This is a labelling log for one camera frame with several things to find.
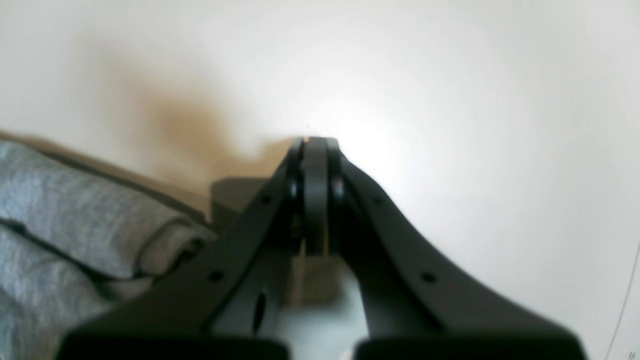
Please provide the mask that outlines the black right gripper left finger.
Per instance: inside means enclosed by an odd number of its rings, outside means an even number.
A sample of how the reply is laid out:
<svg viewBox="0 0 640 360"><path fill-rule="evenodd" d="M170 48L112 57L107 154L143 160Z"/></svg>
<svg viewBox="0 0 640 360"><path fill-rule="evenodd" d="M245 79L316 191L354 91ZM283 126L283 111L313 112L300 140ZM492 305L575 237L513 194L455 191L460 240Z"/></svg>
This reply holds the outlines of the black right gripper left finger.
<svg viewBox="0 0 640 360"><path fill-rule="evenodd" d="M297 239L305 141L215 243L146 294L66 336L60 360L288 360L270 338Z"/></svg>

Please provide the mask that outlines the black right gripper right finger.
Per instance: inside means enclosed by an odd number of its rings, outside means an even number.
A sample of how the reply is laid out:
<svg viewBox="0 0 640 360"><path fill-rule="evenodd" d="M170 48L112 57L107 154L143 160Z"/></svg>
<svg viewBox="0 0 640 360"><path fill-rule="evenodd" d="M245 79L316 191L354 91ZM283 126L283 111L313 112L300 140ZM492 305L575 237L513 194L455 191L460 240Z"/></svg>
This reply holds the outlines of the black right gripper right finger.
<svg viewBox="0 0 640 360"><path fill-rule="evenodd" d="M357 360L583 360L578 338L492 291L437 250L332 137L305 142L305 253L358 281Z"/></svg>

